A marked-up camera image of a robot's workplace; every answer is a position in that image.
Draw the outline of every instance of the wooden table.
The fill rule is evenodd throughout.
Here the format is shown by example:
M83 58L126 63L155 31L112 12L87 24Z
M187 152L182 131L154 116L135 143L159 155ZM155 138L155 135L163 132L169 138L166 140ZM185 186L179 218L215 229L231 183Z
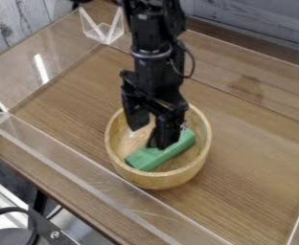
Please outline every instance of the wooden table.
M185 39L198 68L183 94L213 125L213 149L187 185L150 194L233 244L286 244L299 215L299 67L205 35ZM128 36L119 50L100 46L12 110L111 171L104 129L122 107L119 72L134 69L127 46ZM1 135L0 158L116 242L166 243ZM92 179L91 166L62 166Z

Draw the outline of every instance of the green block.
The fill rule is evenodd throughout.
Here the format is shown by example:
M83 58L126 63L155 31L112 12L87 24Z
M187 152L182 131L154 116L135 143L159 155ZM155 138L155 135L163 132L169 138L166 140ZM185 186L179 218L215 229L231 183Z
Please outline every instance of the green block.
M190 128L182 131L179 142L167 149L147 148L139 149L126 158L126 163L138 170L151 171L160 166L167 160L175 157L195 144L195 133Z

